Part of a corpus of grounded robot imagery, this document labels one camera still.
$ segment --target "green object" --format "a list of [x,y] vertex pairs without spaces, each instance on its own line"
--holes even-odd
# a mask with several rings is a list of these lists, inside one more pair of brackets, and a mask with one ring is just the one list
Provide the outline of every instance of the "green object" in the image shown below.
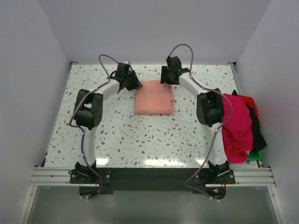
[[258,153],[250,152],[247,161],[257,161],[257,160],[262,160],[262,158],[263,155],[261,152]]

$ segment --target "gray floor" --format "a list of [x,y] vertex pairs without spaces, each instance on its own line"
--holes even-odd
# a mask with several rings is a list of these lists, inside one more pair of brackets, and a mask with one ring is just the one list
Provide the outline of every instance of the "gray floor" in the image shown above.
[[115,192],[86,202],[78,187],[39,187],[29,224],[275,224],[267,188],[228,188],[221,203],[191,192]]

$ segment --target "cable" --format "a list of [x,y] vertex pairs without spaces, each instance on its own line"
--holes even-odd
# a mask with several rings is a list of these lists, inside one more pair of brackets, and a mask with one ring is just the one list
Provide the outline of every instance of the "cable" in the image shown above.
[[79,129],[82,131],[82,138],[81,138],[81,153],[82,153],[83,160],[85,161],[87,167],[88,167],[88,168],[89,168],[89,169],[90,169],[90,170],[91,170],[91,171],[98,177],[99,182],[100,182],[100,189],[99,189],[98,193],[95,194],[95,195],[93,195],[93,196],[88,197],[87,200],[91,200],[91,199],[96,198],[96,197],[102,192],[102,190],[103,190],[103,180],[102,180],[102,177],[101,177],[101,176],[100,176],[100,175],[99,175],[99,174],[98,174],[98,173],[97,173],[97,172],[96,172],[96,171],[89,165],[89,163],[88,163],[88,161],[87,161],[87,159],[86,159],[86,157],[85,157],[84,148],[83,148],[83,145],[84,145],[84,137],[85,137],[85,131],[84,131],[83,127],[81,127],[81,126],[79,126],[79,125],[72,125],[71,123],[72,123],[72,121],[74,120],[74,118],[75,118],[75,116],[76,116],[76,114],[77,114],[79,108],[82,106],[82,104],[83,104],[83,102],[85,101],[85,99],[86,99],[90,94],[96,92],[97,90],[99,90],[100,88],[102,88],[103,86],[107,85],[107,84],[110,82],[110,75],[109,75],[108,71],[106,70],[106,68],[104,67],[104,65],[103,65],[103,63],[102,63],[102,61],[101,61],[101,57],[102,57],[102,56],[109,57],[109,58],[111,58],[112,60],[114,60],[116,63],[118,63],[114,58],[112,58],[112,57],[110,57],[110,56],[108,56],[108,55],[100,55],[100,56],[99,56],[100,64],[102,65],[103,69],[104,69],[105,72],[107,73],[108,81],[105,82],[105,83],[103,83],[103,84],[101,84],[101,85],[99,85],[97,88],[95,88],[94,90],[88,92],[87,94],[85,94],[85,95],[83,96],[83,98],[81,99],[80,103],[79,103],[78,106],[76,107],[76,109],[75,109],[73,115],[71,116],[71,119],[70,119],[70,122],[69,122],[70,127],[76,127],[76,128],[79,128]]
[[188,44],[181,43],[181,44],[179,44],[179,45],[177,45],[177,46],[174,47],[174,49],[170,52],[169,56],[170,56],[170,55],[174,52],[174,50],[175,50],[176,48],[178,48],[179,46],[186,46],[186,47],[188,47],[188,48],[190,49],[190,51],[191,51],[191,63],[190,63],[190,78],[191,78],[191,77],[192,77],[193,56],[194,56],[192,48],[191,48]]
[[207,91],[212,91],[212,92],[214,92],[214,93],[216,93],[216,94],[221,95],[221,96],[222,96],[223,98],[225,98],[225,100],[228,102],[228,104],[229,104],[229,106],[230,106],[230,109],[231,109],[231,111],[230,111],[230,116],[229,116],[224,122],[222,122],[222,124],[220,124],[220,125],[216,128],[215,133],[214,133],[213,138],[212,138],[212,142],[211,142],[209,151],[208,151],[208,153],[207,153],[207,156],[206,156],[204,162],[201,164],[200,168],[199,168],[199,169],[198,169],[198,170],[197,170],[197,171],[196,171],[196,172],[195,172],[195,173],[194,173],[188,180],[186,180],[185,183],[184,183],[184,186],[185,186],[185,187],[187,187],[187,188],[189,188],[189,189],[192,189],[192,190],[195,190],[195,191],[198,191],[198,192],[200,192],[200,193],[202,193],[202,194],[204,194],[204,195],[210,197],[211,199],[217,200],[217,198],[215,198],[215,197],[213,197],[213,196],[210,196],[208,193],[206,193],[206,192],[204,192],[204,191],[202,191],[202,190],[200,190],[200,189],[198,189],[198,188],[189,186],[188,183],[189,183],[189,182],[190,182],[196,175],[198,175],[198,173],[201,171],[201,169],[204,167],[204,165],[205,165],[206,162],[208,161],[209,156],[210,156],[210,154],[211,154],[211,151],[212,151],[212,149],[213,149],[214,141],[215,141],[216,135],[217,135],[217,133],[218,133],[218,130],[219,130],[223,125],[225,125],[225,124],[232,118],[234,109],[233,109],[233,106],[232,106],[231,102],[229,101],[229,99],[228,99],[225,95],[223,95],[221,92],[218,92],[218,91],[216,91],[216,90],[213,90],[213,89],[204,87],[202,84],[200,84],[199,82],[197,82],[197,81],[192,77],[193,50],[192,50],[192,48],[191,48],[188,44],[182,43],[182,44],[177,45],[177,46],[170,52],[169,56],[170,56],[170,55],[173,53],[173,51],[174,51],[177,47],[179,47],[179,46],[186,46],[186,47],[188,47],[188,48],[190,49],[190,51],[191,51],[191,63],[190,63],[190,78],[191,78],[191,80],[192,80],[196,85],[198,85],[200,88],[202,88],[202,89],[204,89],[204,90],[207,90]]
[[110,57],[109,55],[100,55],[100,56],[99,56],[99,62],[100,62],[100,64],[101,64],[101,66],[103,67],[104,71],[106,72],[107,76],[108,76],[108,81],[110,81],[110,75],[109,75],[108,71],[106,70],[105,66],[103,65],[103,63],[102,63],[102,61],[101,61],[101,57],[103,57],[103,56],[112,59],[112,60],[115,61],[117,64],[118,64],[118,61],[116,61],[114,58]]

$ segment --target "pile of clothes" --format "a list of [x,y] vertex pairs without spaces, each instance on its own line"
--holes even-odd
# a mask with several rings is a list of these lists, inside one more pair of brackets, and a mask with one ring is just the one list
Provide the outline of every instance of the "pile of clothes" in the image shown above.
[[[253,98],[238,95],[224,94],[233,106],[232,118],[222,127],[222,137],[225,154],[229,162],[245,162],[248,151],[258,153],[267,146],[260,132],[258,112]],[[225,121],[231,112],[226,99],[222,99]]]

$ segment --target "white wall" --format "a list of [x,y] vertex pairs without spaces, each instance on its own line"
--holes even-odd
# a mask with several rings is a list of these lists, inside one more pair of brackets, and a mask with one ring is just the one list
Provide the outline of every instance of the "white wall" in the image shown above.
[[243,94],[261,115],[270,164],[288,223],[298,223],[299,1],[272,0],[237,62]]
[[[164,63],[179,43],[197,63],[235,62],[271,0],[39,0],[72,61],[100,53],[132,63]],[[180,58],[190,60],[188,49]]]
[[68,60],[37,0],[0,2],[0,223],[16,223],[68,78]]

